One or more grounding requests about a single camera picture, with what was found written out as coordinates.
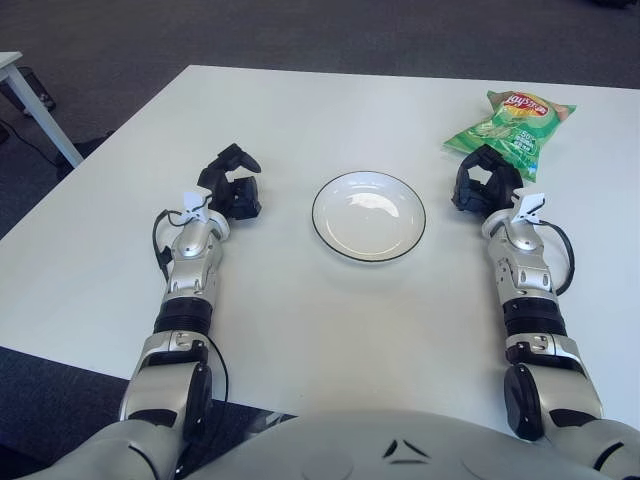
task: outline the green chip bag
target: green chip bag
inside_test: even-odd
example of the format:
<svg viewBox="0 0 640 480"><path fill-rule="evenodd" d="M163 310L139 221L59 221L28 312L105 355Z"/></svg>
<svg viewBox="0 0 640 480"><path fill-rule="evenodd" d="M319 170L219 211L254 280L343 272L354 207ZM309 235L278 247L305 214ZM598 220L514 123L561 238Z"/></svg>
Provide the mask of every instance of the green chip bag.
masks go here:
<svg viewBox="0 0 640 480"><path fill-rule="evenodd" d="M521 92L487 92L493 115L447 140L445 145L471 153L487 144L502 154L522 176L536 181L540 149L560 122L576 109Z"/></svg>

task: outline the silver robot arm segment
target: silver robot arm segment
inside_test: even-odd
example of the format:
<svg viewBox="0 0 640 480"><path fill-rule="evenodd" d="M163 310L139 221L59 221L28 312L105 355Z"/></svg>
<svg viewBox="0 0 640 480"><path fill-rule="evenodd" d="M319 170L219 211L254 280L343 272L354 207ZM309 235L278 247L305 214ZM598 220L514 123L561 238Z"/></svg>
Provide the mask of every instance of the silver robot arm segment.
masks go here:
<svg viewBox="0 0 640 480"><path fill-rule="evenodd" d="M482 226L512 364L504 380L509 425L520 438L544 438L611 478L640 478L640 432L602 419L598 394L576 342L567 336L534 228L543 205L544 194L515 190L513 209L493 213Z"/></svg>

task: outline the white desk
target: white desk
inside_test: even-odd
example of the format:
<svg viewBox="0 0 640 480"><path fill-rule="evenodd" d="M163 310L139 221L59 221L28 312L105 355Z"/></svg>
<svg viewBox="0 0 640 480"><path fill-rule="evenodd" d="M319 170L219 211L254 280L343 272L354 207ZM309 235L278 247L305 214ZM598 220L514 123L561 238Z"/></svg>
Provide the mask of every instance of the white desk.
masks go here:
<svg viewBox="0 0 640 480"><path fill-rule="evenodd" d="M11 89L15 92L22 104L27 107L31 116L38 122L38 125L49 136L53 144L58 147L69 163L77 167L82 162L82 155L73 146L73 143L67 138L60 129L56 121L42 105L38 97L29 84L22 77L16 66L13 64L17 59L22 57L20 52L0 52L0 81L5 80Z"/></svg>
<svg viewBox="0 0 640 480"><path fill-rule="evenodd" d="M544 218L565 228L577 255L560 298L569 335L607 416L640 427L640 93L631 90L189 67L0 242L0 342L128 378L164 288L153 220L180 208L235 141L263 167L263 211L236 222L224 245L213 336L231 401L294 414L425 410L507 431L487 243L449 200L463 156L441 147L489 113L487 89L578 105L543 150L537 188L548 194ZM391 263L347 261L314 233L318 189L358 169L404 179L425 205L422 240ZM560 252L551 237L556 271Z"/></svg>

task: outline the black cable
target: black cable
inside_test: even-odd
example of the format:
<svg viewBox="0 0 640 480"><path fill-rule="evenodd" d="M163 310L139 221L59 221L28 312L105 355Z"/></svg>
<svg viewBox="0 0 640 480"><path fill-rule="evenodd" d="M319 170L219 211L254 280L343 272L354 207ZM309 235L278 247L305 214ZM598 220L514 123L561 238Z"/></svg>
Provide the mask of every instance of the black cable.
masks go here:
<svg viewBox="0 0 640 480"><path fill-rule="evenodd" d="M193 220L193 217L191 217L189 220L187 220L184 223L173 223L173 220L171 220L171 214L175 214L175 215L182 215L180 212L176 212L175 210L169 210L169 214L167 215L167 219L169 219L169 223L174 226L174 227L184 227L185 225L191 223L191 221Z"/></svg>
<svg viewBox="0 0 640 480"><path fill-rule="evenodd" d="M7 127L11 131L11 133L13 133L13 135L15 135L15 137L18 140L20 140L22 143L24 143L25 145L28 145L29 147L33 148L36 152L38 152L40 154L40 156L47 161L47 163L50 163L54 167L58 168L58 165L56 165L54 162L49 160L49 158L44 153L42 153L42 150L40 150L38 147L36 147L33 143L31 143L31 142L25 140L24 138L22 138L20 136L20 134L17 132L17 130L13 127L13 125L11 125L9 122L7 122L6 120L3 120L1 118L0 118L0 123L2 125L4 125L5 127Z"/></svg>
<svg viewBox="0 0 640 480"><path fill-rule="evenodd" d="M220 417L218 418L218 423L216 425L216 428L213 431L213 436L209 441L209 447L211 447L211 444L218 436L218 432L220 431L220 426L222 425L222 420L224 420L224 414L226 413L226 410L227 410L227 404L229 403L229 370L227 370L227 364L225 363L224 357L222 356L222 353L220 352L220 349L218 348L216 343L211 339L211 337L209 337L209 335L207 335L207 340L209 340L209 343L211 343L211 346L216 351L216 354L220 359L220 363L222 364L222 371L224 372L224 400L222 402L222 412L220 413Z"/></svg>
<svg viewBox="0 0 640 480"><path fill-rule="evenodd" d="M562 243L564 243L564 248L567 251L567 257L569 257L569 271L567 272L567 278L565 278L564 283L560 287L556 288L556 295L560 296L569 289L569 287L571 286L571 282L573 281L573 275L576 272L576 257L573 253L571 240L569 240L568 235L564 232L564 230L562 230L562 228L560 228L559 226L551 222L539 220L538 223L532 223L532 224L542 225L543 227L552 228L558 234L558 236L562 240Z"/></svg>
<svg viewBox="0 0 640 480"><path fill-rule="evenodd" d="M168 210L163 210L158 214L155 221L153 222L153 230L151 232L151 241L153 242L153 253L156 255L156 260L158 261L158 267L160 267L160 271L164 276L165 281L169 281L169 272L167 271L167 264L163 262L163 252L158 248L158 239L156 238L156 233L158 231L158 225L162 219L169 215Z"/></svg>

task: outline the white clip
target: white clip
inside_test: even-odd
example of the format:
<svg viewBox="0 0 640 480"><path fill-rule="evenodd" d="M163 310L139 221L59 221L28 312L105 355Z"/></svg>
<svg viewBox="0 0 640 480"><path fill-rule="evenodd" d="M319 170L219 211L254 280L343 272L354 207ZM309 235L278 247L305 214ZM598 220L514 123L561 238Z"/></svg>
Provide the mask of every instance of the white clip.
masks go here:
<svg viewBox="0 0 640 480"><path fill-rule="evenodd" d="M525 193L524 188L513 191L513 209L510 223L540 223L538 211L544 205L544 193Z"/></svg>

